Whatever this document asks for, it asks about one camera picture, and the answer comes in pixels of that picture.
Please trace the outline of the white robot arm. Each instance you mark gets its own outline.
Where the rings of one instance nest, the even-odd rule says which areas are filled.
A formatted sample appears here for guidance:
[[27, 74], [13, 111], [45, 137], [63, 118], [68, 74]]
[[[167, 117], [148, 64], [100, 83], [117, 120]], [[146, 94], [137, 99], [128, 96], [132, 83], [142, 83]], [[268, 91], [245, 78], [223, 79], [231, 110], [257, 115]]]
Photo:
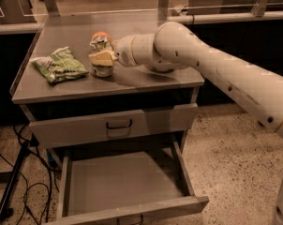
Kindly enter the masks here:
[[90, 47], [89, 59], [96, 66], [194, 68], [283, 139], [283, 76], [209, 46], [178, 22], [164, 22], [152, 34], [117, 40], [96, 32]]

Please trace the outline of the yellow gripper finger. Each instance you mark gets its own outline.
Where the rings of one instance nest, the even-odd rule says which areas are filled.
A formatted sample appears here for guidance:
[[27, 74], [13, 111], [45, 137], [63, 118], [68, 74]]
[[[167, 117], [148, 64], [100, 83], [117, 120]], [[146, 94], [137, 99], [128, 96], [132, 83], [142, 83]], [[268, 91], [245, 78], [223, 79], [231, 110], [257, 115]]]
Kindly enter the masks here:
[[112, 51], [100, 51], [90, 53], [88, 55], [89, 60], [93, 65], [97, 66], [112, 66], [116, 61], [114, 53]]

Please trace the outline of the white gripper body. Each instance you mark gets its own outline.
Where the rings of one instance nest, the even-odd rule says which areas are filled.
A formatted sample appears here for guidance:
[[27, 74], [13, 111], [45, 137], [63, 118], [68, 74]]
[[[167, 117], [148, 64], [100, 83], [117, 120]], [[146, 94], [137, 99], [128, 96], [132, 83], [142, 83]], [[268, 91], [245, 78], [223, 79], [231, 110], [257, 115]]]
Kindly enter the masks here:
[[114, 53], [118, 62], [125, 68], [137, 67], [133, 51], [132, 44], [135, 39], [135, 35], [129, 35], [115, 40], [112, 43]]

